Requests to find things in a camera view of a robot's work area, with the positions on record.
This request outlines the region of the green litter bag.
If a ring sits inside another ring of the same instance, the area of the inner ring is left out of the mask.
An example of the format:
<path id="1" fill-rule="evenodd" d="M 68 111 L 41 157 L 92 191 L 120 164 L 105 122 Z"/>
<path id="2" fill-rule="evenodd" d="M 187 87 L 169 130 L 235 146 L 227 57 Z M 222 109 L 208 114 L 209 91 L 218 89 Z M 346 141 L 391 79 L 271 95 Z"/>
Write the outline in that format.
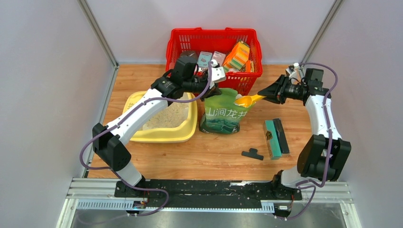
<path id="1" fill-rule="evenodd" d="M 205 112 L 200 119 L 199 129 L 203 133 L 234 134 L 240 131 L 240 121 L 252 106 L 243 107 L 235 104 L 242 97 L 236 90 L 221 88 L 221 95 L 204 100 Z"/>

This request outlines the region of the yellow plastic scoop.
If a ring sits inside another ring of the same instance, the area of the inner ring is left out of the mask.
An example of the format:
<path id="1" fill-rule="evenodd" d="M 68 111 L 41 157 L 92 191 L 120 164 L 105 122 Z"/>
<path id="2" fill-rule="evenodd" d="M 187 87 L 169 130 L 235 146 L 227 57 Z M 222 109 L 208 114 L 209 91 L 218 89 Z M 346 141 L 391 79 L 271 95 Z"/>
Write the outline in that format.
<path id="1" fill-rule="evenodd" d="M 257 101 L 264 99 L 265 96 L 262 95 L 246 95 L 237 98 L 234 102 L 235 105 L 242 106 L 242 107 L 250 107 L 255 104 Z"/>

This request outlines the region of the black bag clip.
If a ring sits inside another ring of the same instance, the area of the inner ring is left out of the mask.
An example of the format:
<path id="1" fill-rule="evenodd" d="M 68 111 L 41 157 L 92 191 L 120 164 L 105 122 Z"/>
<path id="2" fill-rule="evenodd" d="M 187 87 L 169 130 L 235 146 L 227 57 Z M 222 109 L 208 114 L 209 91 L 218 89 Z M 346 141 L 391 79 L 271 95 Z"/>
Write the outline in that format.
<path id="1" fill-rule="evenodd" d="M 253 158 L 260 161 L 264 160 L 264 156 L 258 154 L 258 150 L 255 148 L 250 148 L 248 151 L 242 151 L 241 155 L 244 157 Z"/>

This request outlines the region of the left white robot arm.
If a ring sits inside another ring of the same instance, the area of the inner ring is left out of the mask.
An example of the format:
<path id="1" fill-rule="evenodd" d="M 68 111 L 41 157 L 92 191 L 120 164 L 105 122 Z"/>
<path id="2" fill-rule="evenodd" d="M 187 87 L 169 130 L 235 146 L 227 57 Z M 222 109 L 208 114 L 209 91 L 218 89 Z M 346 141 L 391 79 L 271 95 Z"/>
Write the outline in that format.
<path id="1" fill-rule="evenodd" d="M 207 70 L 198 75 L 197 60 L 184 56 L 176 60 L 174 67 L 156 79 L 143 97 L 126 112 L 107 125 L 96 124 L 90 144 L 94 152 L 127 185 L 127 191 L 140 197 L 145 191 L 142 174 L 131 162 L 131 154 L 126 144 L 132 136 L 152 117 L 172 103 L 185 103 L 184 93 L 194 93 L 193 102 L 218 95 L 217 85 L 225 81 L 223 67 L 215 60 L 208 62 Z"/>

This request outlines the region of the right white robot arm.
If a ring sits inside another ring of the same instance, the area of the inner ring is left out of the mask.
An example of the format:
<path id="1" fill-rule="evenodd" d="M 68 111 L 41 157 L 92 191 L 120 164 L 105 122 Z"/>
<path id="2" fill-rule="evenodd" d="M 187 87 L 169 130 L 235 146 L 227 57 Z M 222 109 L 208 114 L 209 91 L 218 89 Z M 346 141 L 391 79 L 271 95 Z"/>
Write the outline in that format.
<path id="1" fill-rule="evenodd" d="M 299 100 L 306 108 L 312 135 L 299 154 L 297 165 L 280 171 L 279 180 L 271 185 L 271 193 L 283 199 L 290 188 L 305 183 L 323 187 L 326 181 L 338 180 L 351 152 L 351 143 L 342 139 L 331 111 L 331 88 L 323 87 L 324 71 L 307 68 L 299 82 L 293 83 L 293 74 L 300 72 L 295 66 L 286 69 L 273 84 L 260 90 L 258 95 L 275 104 L 287 99 Z"/>

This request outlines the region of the pink grey small box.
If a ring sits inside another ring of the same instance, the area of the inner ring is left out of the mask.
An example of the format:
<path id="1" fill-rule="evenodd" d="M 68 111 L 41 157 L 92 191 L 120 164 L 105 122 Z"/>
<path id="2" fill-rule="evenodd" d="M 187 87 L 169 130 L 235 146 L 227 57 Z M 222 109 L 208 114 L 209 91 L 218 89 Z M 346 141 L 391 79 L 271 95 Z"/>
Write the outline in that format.
<path id="1" fill-rule="evenodd" d="M 218 52 L 218 51 L 214 51 L 211 60 L 216 61 L 217 64 L 222 66 L 222 64 L 224 63 L 225 58 L 226 58 L 226 54 Z"/>

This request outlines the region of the teal small box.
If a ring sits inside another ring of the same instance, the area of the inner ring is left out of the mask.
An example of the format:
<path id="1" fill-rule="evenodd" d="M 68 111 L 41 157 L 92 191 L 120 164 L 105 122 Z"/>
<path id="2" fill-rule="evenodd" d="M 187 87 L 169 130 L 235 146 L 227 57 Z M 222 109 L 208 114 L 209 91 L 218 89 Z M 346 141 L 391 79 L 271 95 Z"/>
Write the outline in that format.
<path id="1" fill-rule="evenodd" d="M 201 51 L 198 57 L 197 64 L 199 67 L 208 67 L 208 63 L 211 61 L 212 58 L 211 52 Z"/>

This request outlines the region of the dark brown box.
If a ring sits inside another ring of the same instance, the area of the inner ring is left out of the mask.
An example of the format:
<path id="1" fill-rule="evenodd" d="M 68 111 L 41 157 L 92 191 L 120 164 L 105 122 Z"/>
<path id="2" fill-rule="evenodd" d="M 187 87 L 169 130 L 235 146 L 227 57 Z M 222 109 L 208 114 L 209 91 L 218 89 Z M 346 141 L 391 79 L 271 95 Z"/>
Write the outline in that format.
<path id="1" fill-rule="evenodd" d="M 183 56 L 188 56 L 188 57 L 192 57 L 192 58 L 194 58 L 194 59 L 198 59 L 198 53 L 197 53 L 196 51 L 194 51 L 194 50 L 186 50 L 186 51 L 183 51 L 183 52 L 179 55 L 179 57 L 183 57 Z"/>

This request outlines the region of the yellow litter box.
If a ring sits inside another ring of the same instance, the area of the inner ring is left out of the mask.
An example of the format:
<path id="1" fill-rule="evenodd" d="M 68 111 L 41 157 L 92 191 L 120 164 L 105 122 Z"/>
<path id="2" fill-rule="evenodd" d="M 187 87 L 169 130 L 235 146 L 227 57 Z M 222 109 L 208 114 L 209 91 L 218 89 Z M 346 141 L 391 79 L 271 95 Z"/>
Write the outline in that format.
<path id="1" fill-rule="evenodd" d="M 191 93 L 177 99 L 163 98 L 155 89 L 136 92 L 126 102 L 112 131 L 120 141 L 141 143 L 180 143 L 189 140 L 197 124 L 197 103 Z"/>

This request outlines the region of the teal rectangular box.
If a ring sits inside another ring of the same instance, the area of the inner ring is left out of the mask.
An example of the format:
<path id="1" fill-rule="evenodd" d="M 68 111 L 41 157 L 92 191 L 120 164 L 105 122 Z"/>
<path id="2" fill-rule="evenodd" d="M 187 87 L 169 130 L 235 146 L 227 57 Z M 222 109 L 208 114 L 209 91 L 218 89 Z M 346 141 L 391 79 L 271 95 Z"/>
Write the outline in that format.
<path id="1" fill-rule="evenodd" d="M 282 153 L 274 123 L 272 120 L 266 120 L 264 126 L 270 159 L 278 160 L 281 158 Z"/>

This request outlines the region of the orange small packet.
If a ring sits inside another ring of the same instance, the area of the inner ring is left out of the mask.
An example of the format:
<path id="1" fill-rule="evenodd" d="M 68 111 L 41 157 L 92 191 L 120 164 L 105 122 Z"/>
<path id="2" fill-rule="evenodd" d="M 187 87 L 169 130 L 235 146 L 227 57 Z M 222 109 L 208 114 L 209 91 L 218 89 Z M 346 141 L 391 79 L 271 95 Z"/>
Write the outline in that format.
<path id="1" fill-rule="evenodd" d="M 254 63 L 252 60 L 248 60 L 244 65 L 244 72 L 254 73 Z"/>

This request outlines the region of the orange green striped sponge pack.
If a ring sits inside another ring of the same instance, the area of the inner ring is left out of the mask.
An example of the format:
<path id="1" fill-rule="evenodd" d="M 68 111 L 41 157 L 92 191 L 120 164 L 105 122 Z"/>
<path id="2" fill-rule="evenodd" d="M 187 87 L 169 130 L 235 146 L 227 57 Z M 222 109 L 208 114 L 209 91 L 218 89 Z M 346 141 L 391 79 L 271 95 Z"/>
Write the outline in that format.
<path id="1" fill-rule="evenodd" d="M 227 73 L 230 69 L 240 71 L 249 60 L 249 53 L 249 45 L 244 41 L 238 41 L 231 52 L 224 59 L 224 72 Z"/>

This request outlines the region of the red plastic shopping basket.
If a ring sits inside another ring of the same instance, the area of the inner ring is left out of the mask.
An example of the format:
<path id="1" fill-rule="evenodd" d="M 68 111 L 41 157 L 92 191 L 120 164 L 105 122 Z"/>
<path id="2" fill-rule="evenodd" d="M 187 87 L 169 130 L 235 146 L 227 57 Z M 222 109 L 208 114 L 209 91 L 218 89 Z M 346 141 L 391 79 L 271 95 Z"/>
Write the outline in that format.
<path id="1" fill-rule="evenodd" d="M 172 69 L 179 57 L 190 56 L 203 71 L 209 60 L 223 66 L 225 58 L 231 54 L 234 56 L 225 68 L 226 80 L 219 86 L 247 95 L 263 73 L 260 43 L 251 28 L 175 28 L 167 44 L 166 69 Z"/>

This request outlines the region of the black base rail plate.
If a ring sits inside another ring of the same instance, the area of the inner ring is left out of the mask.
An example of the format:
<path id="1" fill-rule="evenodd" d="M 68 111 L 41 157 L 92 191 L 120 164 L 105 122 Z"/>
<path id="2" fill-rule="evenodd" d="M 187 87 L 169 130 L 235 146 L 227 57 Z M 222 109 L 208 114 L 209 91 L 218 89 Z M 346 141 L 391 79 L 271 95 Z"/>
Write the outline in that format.
<path id="1" fill-rule="evenodd" d="M 115 185 L 114 197 L 132 199 L 128 207 L 147 210 L 265 210 L 274 215 L 290 214 L 295 201 L 302 200 L 299 189 L 285 187 L 278 180 L 142 180 L 136 189 L 122 181 Z"/>

